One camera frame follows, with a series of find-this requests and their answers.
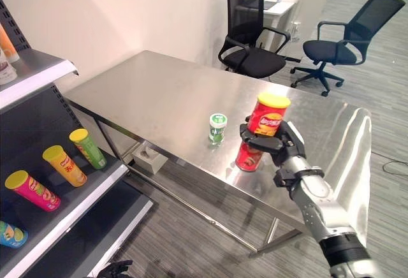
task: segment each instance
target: cable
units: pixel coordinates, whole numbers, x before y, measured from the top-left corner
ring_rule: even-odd
[[[391,157],[388,157],[388,156],[379,154],[378,152],[371,152],[371,153],[376,154],[376,155],[378,155],[378,156],[381,156],[381,157],[384,157],[384,158],[387,158],[387,159],[391,160],[391,161],[388,161],[387,163],[384,163],[384,164],[382,165],[382,170],[383,170],[384,172],[386,172],[386,173],[388,173],[388,174],[391,174],[391,175],[396,175],[396,176],[408,176],[408,173],[393,173],[393,172],[390,172],[390,171],[388,171],[388,170],[386,169],[386,167],[387,167],[388,165],[392,164],[392,163],[400,163],[401,165],[406,165],[406,167],[408,167],[408,162],[401,161],[401,160],[397,160],[397,159],[394,159],[394,158],[391,158]]]

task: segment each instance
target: pink chip can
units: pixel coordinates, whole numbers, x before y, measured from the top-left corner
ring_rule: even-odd
[[[5,186],[48,212],[54,211],[61,203],[57,195],[23,170],[10,174]]]

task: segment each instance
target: chair base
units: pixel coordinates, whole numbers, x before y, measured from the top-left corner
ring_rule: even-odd
[[[291,69],[291,74],[293,74],[296,70],[306,72],[309,74],[304,77],[299,78],[297,81],[292,83],[291,87],[296,88],[299,82],[302,82],[304,80],[308,80],[311,78],[315,78],[315,79],[319,79],[320,82],[323,84],[324,88],[326,88],[326,90],[323,91],[321,95],[327,96],[330,92],[330,87],[329,87],[329,84],[326,78],[337,80],[338,82],[336,83],[336,87],[341,87],[343,85],[344,79],[323,71],[325,66],[326,66],[325,62],[322,62],[322,64],[320,65],[318,69],[300,68],[300,67],[295,66],[294,68]]]

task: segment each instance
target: office chair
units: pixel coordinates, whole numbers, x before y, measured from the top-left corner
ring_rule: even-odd
[[[350,66],[357,66],[364,63],[372,37],[404,5],[405,2],[403,0],[368,0],[363,8],[360,9],[348,23],[320,22],[317,25],[317,40],[306,41],[303,44],[303,50],[306,56],[313,60],[314,65],[317,65],[319,62],[321,62],[321,65],[318,69],[299,67],[291,69],[291,74],[296,70],[309,73],[292,83],[291,87],[296,88],[298,82],[310,78],[320,79],[326,88],[326,90],[321,93],[322,96],[327,96],[330,92],[326,78],[338,80],[336,87],[341,87],[344,79],[323,71],[326,63]],[[338,42],[320,40],[320,27],[323,25],[344,26],[343,39]],[[356,55],[346,47],[348,43],[360,52],[360,61],[357,61]]]
[[[256,47],[256,40],[264,29],[285,37],[276,52]],[[268,77],[285,66],[285,59],[277,53],[289,40],[289,33],[263,27],[263,0],[228,0],[228,34],[218,59],[227,70],[253,78]]]

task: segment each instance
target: metal shelf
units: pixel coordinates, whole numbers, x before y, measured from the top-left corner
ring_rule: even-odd
[[[45,212],[29,201],[18,198],[1,213],[4,221],[18,222],[29,233],[27,242],[19,249],[0,246],[0,277],[16,278],[25,273],[125,174],[128,168],[104,153],[108,164],[94,170],[82,156],[73,160],[87,175],[87,182],[73,187],[58,173],[48,179],[54,193],[61,198],[60,207]]]
[[[119,181],[24,277],[96,277],[152,206]]]
[[[77,72],[72,62],[31,48],[21,50],[18,54],[20,59],[11,64],[18,77],[8,84],[0,85],[0,109],[64,75]]]

